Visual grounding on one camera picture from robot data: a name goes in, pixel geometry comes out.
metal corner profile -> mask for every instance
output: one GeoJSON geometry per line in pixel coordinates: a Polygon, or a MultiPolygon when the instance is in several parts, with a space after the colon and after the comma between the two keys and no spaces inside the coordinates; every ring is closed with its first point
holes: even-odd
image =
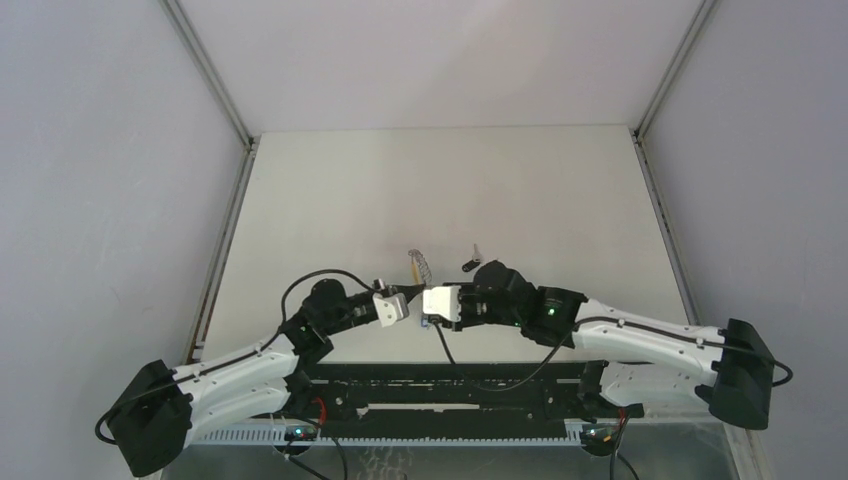
{"type": "Polygon", "coordinates": [[[191,24],[185,8],[182,6],[182,2],[179,0],[159,0],[159,4],[177,31],[177,35],[179,35],[183,46],[185,46],[186,51],[194,61],[194,65],[203,77],[206,86],[209,87],[209,91],[215,98],[215,102],[227,117],[242,145],[246,149],[249,149],[252,142],[250,132],[242,120],[241,115],[239,115],[233,99],[230,97],[229,92],[227,92],[227,88],[224,86],[224,82],[221,80],[221,76],[212,63],[209,54],[206,52],[206,48],[204,48],[203,43],[200,41],[200,37],[198,37],[194,26],[191,24]]]}
{"type": "Polygon", "coordinates": [[[686,64],[686,61],[689,59],[689,56],[692,54],[697,40],[701,37],[701,35],[703,35],[704,30],[706,29],[707,24],[709,23],[709,20],[713,17],[720,3],[721,0],[701,1],[701,4],[695,11],[695,15],[689,22],[689,26],[686,29],[686,33],[680,40],[680,44],[674,51],[674,55],[672,56],[668,67],[666,67],[662,78],[660,79],[660,83],[659,85],[657,85],[657,89],[651,96],[651,100],[648,102],[648,107],[645,109],[645,113],[642,114],[642,118],[639,120],[639,124],[634,129],[637,141],[641,142],[645,138],[645,135],[647,135],[648,130],[651,128],[651,124],[654,122],[654,118],[656,117],[657,112],[659,111],[666,97],[668,97],[668,93],[671,91],[671,87],[677,81],[677,78],[680,76],[680,72],[683,71],[683,67],[686,64]]]}

black plastic housing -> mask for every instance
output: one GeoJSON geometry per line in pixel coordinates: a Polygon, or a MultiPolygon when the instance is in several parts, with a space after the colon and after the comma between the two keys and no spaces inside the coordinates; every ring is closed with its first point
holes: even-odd
{"type": "MultiPolygon", "coordinates": [[[[162,360],[148,363],[115,405],[166,384],[172,376],[173,372],[162,360]]],[[[191,397],[174,385],[120,407],[106,421],[133,476],[151,475],[182,452],[186,433],[191,429],[190,402],[191,397]]]]}
{"type": "Polygon", "coordinates": [[[773,359],[757,330],[742,320],[731,318],[724,330],[725,343],[755,352],[725,349],[714,369],[715,386],[699,385],[695,393],[710,405],[710,413],[723,422],[749,430],[768,427],[769,404],[774,375],[773,359]]]}

black cable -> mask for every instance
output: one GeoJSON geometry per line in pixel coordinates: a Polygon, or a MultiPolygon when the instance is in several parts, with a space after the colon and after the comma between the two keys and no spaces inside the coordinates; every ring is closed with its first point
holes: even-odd
{"type": "Polygon", "coordinates": [[[286,299],[288,298],[289,293],[291,293],[291,291],[294,290],[295,287],[297,287],[301,283],[309,280],[310,278],[318,277],[320,275],[341,275],[341,276],[350,278],[354,282],[358,283],[359,286],[361,286],[362,288],[364,288],[365,290],[367,290],[369,292],[372,292],[372,293],[377,292],[377,290],[375,290],[374,288],[369,286],[367,283],[363,282],[362,279],[360,279],[356,275],[348,272],[347,270],[340,270],[338,268],[325,268],[323,270],[316,270],[312,273],[307,273],[306,275],[298,278],[297,280],[292,282],[291,285],[289,285],[289,288],[287,288],[285,292],[283,292],[283,296],[282,296],[282,298],[280,298],[280,310],[283,313],[282,323],[285,323],[285,321],[288,319],[288,317],[286,316],[286,299]]]}
{"type": "Polygon", "coordinates": [[[748,350],[747,348],[737,347],[735,345],[727,345],[727,344],[724,344],[724,343],[704,342],[704,345],[706,345],[708,347],[717,347],[717,348],[721,348],[723,350],[731,350],[731,351],[734,351],[734,352],[744,353],[746,355],[750,355],[752,357],[759,358],[760,360],[763,360],[766,363],[770,363],[775,367],[780,367],[784,372],[786,372],[786,376],[781,378],[780,380],[778,380],[776,382],[772,382],[772,384],[771,384],[772,387],[779,387],[781,385],[786,385],[787,383],[791,382],[793,378],[795,378],[795,372],[793,372],[792,369],[789,368],[789,365],[786,365],[785,363],[781,362],[780,360],[769,357],[768,355],[763,355],[762,353],[757,353],[753,350],[748,350]]]}
{"type": "Polygon", "coordinates": [[[633,470],[633,466],[630,465],[630,462],[624,460],[623,457],[620,457],[618,454],[618,449],[621,447],[621,439],[624,438],[624,429],[627,427],[627,424],[630,422],[630,415],[626,415],[624,420],[621,422],[621,427],[618,429],[618,434],[615,437],[615,444],[612,447],[612,455],[610,455],[610,480],[615,480],[615,461],[621,458],[622,461],[626,462],[630,468],[630,471],[633,472],[633,475],[636,476],[636,480],[639,480],[639,476],[636,475],[636,471],[633,470]]]}
{"type": "MultiPolygon", "coordinates": [[[[300,415],[295,415],[295,414],[288,413],[288,412],[280,412],[280,414],[283,415],[283,417],[286,417],[286,418],[293,418],[295,420],[300,420],[301,422],[308,423],[308,424],[312,425],[313,427],[319,429],[319,431],[321,429],[323,429],[323,427],[324,427],[320,423],[318,423],[314,420],[310,420],[310,419],[305,418],[305,417],[301,417],[300,415]]],[[[344,470],[344,480],[347,480],[347,477],[348,477],[347,456],[344,453],[344,448],[342,448],[342,445],[339,443],[338,440],[336,440],[335,437],[328,436],[327,438],[329,438],[334,444],[336,444],[336,450],[339,451],[339,458],[341,458],[341,460],[342,460],[342,469],[344,470]]],[[[292,442],[290,441],[289,444],[286,445],[286,449],[289,447],[289,445],[291,445],[291,443],[292,442]]],[[[316,477],[318,477],[322,480],[329,480],[327,477],[321,475],[320,473],[316,472],[315,470],[312,470],[311,468],[304,465],[302,462],[295,462],[294,460],[295,460],[294,457],[291,457],[291,456],[289,457],[289,461],[291,461],[295,465],[299,466],[300,468],[303,468],[304,470],[311,473],[312,475],[314,475],[314,476],[316,476],[316,477]]]]}
{"type": "Polygon", "coordinates": [[[633,468],[633,465],[631,465],[630,462],[628,462],[626,458],[624,458],[624,455],[619,453],[618,459],[621,460],[621,463],[623,463],[624,466],[627,467],[628,470],[630,470],[630,473],[633,475],[634,480],[640,480],[639,474],[636,473],[636,469],[633,468]]]}
{"type": "Polygon", "coordinates": [[[548,356],[546,356],[542,360],[542,362],[539,364],[539,366],[536,367],[536,369],[533,370],[533,372],[530,373],[530,375],[524,377],[523,380],[520,380],[518,383],[514,383],[512,385],[508,385],[508,386],[503,387],[503,388],[491,388],[491,387],[487,387],[485,385],[481,385],[481,384],[475,382],[474,380],[468,378],[468,376],[466,376],[465,373],[463,373],[463,371],[460,370],[460,367],[456,363],[456,360],[453,359],[453,355],[450,352],[450,348],[448,348],[448,342],[445,340],[445,334],[442,333],[442,329],[439,327],[438,323],[434,323],[433,325],[435,325],[435,327],[436,327],[436,333],[439,334],[439,340],[441,340],[441,342],[442,342],[442,348],[445,349],[445,355],[447,355],[448,361],[451,363],[451,365],[453,365],[454,369],[456,370],[456,373],[460,377],[462,377],[462,379],[465,380],[472,387],[474,387],[478,390],[486,391],[486,392],[506,392],[507,390],[512,390],[514,388],[518,388],[521,385],[524,385],[525,383],[529,382],[533,377],[535,377],[542,370],[542,368],[545,365],[547,365],[551,361],[551,359],[554,357],[554,355],[556,355],[556,352],[559,351],[559,348],[562,347],[562,344],[565,343],[565,341],[568,340],[569,337],[571,337],[571,331],[569,331],[568,333],[566,333],[562,337],[562,340],[560,340],[560,342],[553,348],[553,350],[551,350],[551,353],[549,353],[548,356]]]}
{"type": "MultiPolygon", "coordinates": [[[[616,325],[619,322],[619,320],[617,318],[593,317],[591,319],[585,319],[585,320],[581,320],[581,321],[577,322],[574,325],[574,331],[576,332],[578,330],[581,323],[586,323],[589,320],[591,320],[591,321],[603,321],[603,322],[607,322],[607,323],[613,323],[613,324],[616,324],[616,325]]],[[[658,335],[663,335],[665,337],[673,338],[675,340],[680,340],[681,342],[687,342],[687,343],[692,343],[692,344],[698,345],[698,339],[697,338],[692,338],[692,337],[687,337],[687,336],[684,336],[684,335],[678,335],[676,333],[666,332],[665,330],[662,330],[660,328],[651,327],[651,326],[648,326],[648,325],[642,325],[642,324],[639,324],[639,323],[627,322],[627,321],[625,321],[624,326],[625,327],[632,327],[632,328],[635,328],[635,329],[638,329],[638,330],[644,330],[646,332],[656,333],[658,335]]],[[[758,353],[758,352],[755,352],[753,350],[749,350],[747,348],[737,347],[735,345],[728,345],[726,343],[704,341],[704,342],[701,343],[701,345],[706,346],[706,347],[720,348],[722,350],[731,350],[731,351],[739,352],[739,353],[742,353],[742,354],[745,354],[745,355],[750,355],[752,357],[759,358],[760,360],[762,360],[766,363],[769,363],[774,367],[779,367],[780,369],[782,369],[783,371],[786,372],[786,376],[781,378],[780,380],[778,380],[776,382],[772,382],[772,384],[771,384],[772,387],[779,387],[781,385],[786,385],[787,383],[789,383],[792,380],[792,378],[795,377],[795,372],[793,372],[792,369],[789,368],[788,365],[786,365],[785,363],[783,363],[783,362],[781,362],[781,361],[779,361],[775,358],[772,358],[768,355],[764,355],[762,353],[758,353]]]]}

small black object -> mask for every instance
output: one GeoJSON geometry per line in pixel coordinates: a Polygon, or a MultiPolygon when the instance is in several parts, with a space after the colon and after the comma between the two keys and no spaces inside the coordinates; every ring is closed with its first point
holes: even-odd
{"type": "Polygon", "coordinates": [[[480,266],[480,260],[469,260],[462,265],[462,271],[465,273],[474,270],[475,268],[480,266]]]}
{"type": "Polygon", "coordinates": [[[483,263],[483,255],[480,254],[480,249],[477,247],[477,244],[474,244],[474,253],[471,255],[471,260],[466,262],[465,265],[462,266],[462,271],[465,273],[474,270],[479,267],[483,263]]]}

